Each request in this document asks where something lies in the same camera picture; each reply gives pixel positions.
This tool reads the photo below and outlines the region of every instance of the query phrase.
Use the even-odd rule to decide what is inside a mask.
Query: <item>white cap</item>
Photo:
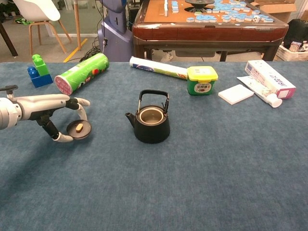
[[[275,93],[269,94],[266,99],[273,108],[279,107],[282,104],[282,99],[278,99]]]

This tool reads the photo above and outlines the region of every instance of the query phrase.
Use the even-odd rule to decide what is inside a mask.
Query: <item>yellow lid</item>
[[[187,68],[188,79],[199,83],[216,81],[218,75],[211,66],[191,66]]]

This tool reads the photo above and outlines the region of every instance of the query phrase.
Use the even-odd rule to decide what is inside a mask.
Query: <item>chair leg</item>
[[[58,20],[58,22],[59,22],[60,26],[62,27],[64,33],[66,34],[68,40],[69,40],[70,42],[72,42],[72,39],[71,39],[71,37],[68,35],[68,32],[67,32],[66,28],[64,27],[64,25],[62,24],[62,22],[61,22],[60,20]]]
[[[38,25],[38,41],[39,41],[39,44],[42,45],[42,41],[40,39],[40,29],[39,29],[39,25]]]
[[[54,26],[53,26],[50,22],[46,22],[46,23],[47,23],[47,24],[51,27],[51,29],[53,30],[54,35],[56,36],[56,39],[58,40],[58,42],[59,42],[59,44],[60,44],[60,46],[61,46],[63,52],[66,53],[66,49],[65,49],[65,47],[63,46],[63,44],[62,44],[62,42],[61,42],[61,40],[60,40],[60,38],[59,38],[59,36],[58,36],[58,34],[57,34],[57,31],[56,31],[56,29],[54,28]]]
[[[29,25],[29,41],[30,41],[30,54],[33,54],[33,46],[32,46],[32,31],[31,31],[31,24]]]

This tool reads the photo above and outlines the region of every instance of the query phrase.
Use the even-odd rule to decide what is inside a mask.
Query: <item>blue carpet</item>
[[[91,102],[87,139],[54,142],[35,121],[0,130],[0,230],[307,231],[307,62],[269,64],[297,86],[276,109],[255,95],[235,105],[218,97],[240,83],[245,63],[206,63],[219,76],[209,96],[111,63],[72,95]],[[27,65],[1,63],[1,86],[17,84],[15,96],[60,93],[34,88]],[[54,77],[74,65],[48,67]],[[159,144],[137,140],[124,115],[143,89],[170,95],[171,133]],[[145,95],[142,104],[164,101]],[[77,118],[66,108],[51,117],[64,134]]]

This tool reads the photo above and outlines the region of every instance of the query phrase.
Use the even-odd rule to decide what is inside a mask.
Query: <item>robotic arm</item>
[[[89,106],[90,102],[85,99],[70,98],[64,94],[15,98],[13,90],[16,89],[18,89],[17,85],[0,89],[7,93],[7,98],[0,98],[0,130],[13,127],[20,120],[36,120],[54,141],[69,142],[73,140],[73,137],[60,133],[50,120],[53,112],[67,107],[77,110],[80,120],[87,121],[83,106]]]

